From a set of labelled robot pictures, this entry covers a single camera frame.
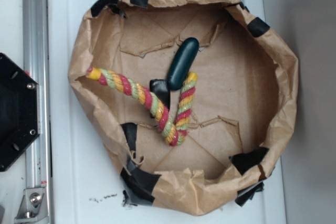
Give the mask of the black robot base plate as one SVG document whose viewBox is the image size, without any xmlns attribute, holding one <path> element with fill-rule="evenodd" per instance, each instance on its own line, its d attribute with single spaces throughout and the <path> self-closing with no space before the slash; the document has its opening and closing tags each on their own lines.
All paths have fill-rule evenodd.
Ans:
<svg viewBox="0 0 336 224">
<path fill-rule="evenodd" d="M 1 53 L 1 172 L 38 136 L 38 83 Z"/>
</svg>

